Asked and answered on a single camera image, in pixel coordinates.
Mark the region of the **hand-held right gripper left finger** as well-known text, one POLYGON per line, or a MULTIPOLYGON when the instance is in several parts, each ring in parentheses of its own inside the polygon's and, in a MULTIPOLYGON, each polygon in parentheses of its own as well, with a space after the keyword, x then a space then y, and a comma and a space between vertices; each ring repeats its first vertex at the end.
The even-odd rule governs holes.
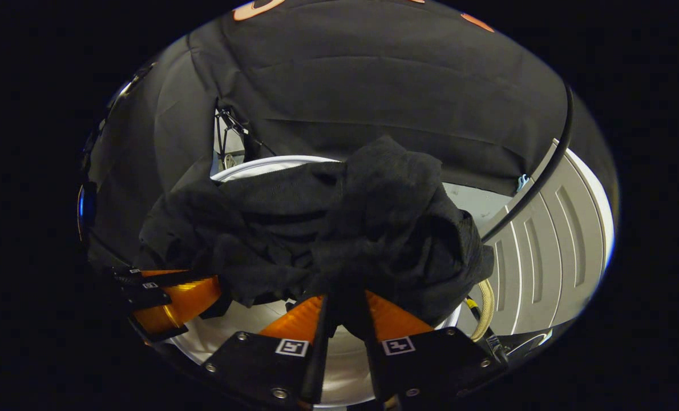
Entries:
POLYGON ((314 296, 258 333, 237 331, 202 364, 248 409, 313 409, 323 394, 331 297, 314 296))

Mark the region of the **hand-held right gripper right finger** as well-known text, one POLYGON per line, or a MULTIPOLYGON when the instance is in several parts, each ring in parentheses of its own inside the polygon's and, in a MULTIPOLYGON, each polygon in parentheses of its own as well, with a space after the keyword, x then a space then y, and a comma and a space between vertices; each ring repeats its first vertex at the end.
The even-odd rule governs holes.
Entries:
POLYGON ((379 402, 459 402, 509 370, 499 354, 456 326, 435 329, 374 292, 366 340, 379 402))

